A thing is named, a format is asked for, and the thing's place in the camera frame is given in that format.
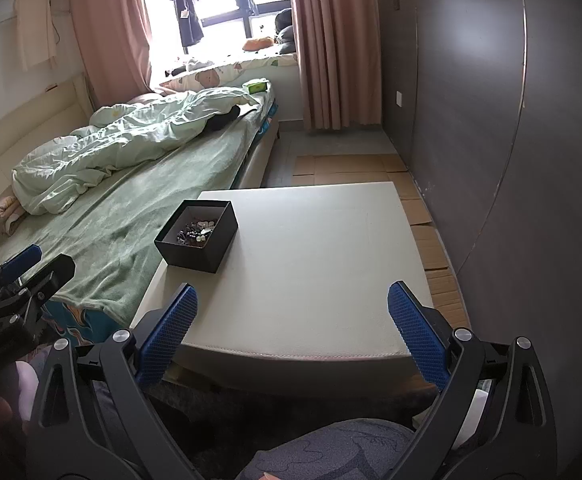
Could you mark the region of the person's left hand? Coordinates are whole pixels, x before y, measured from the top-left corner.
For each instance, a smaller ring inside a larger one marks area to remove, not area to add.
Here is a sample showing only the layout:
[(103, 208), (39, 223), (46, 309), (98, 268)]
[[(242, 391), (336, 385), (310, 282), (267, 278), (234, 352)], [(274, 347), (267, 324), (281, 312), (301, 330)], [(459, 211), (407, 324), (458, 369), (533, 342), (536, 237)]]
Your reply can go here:
[(0, 429), (13, 428), (17, 422), (22, 434), (27, 436), (39, 378), (25, 361), (16, 361), (13, 370), (18, 376), (8, 373), (6, 379), (0, 378)]

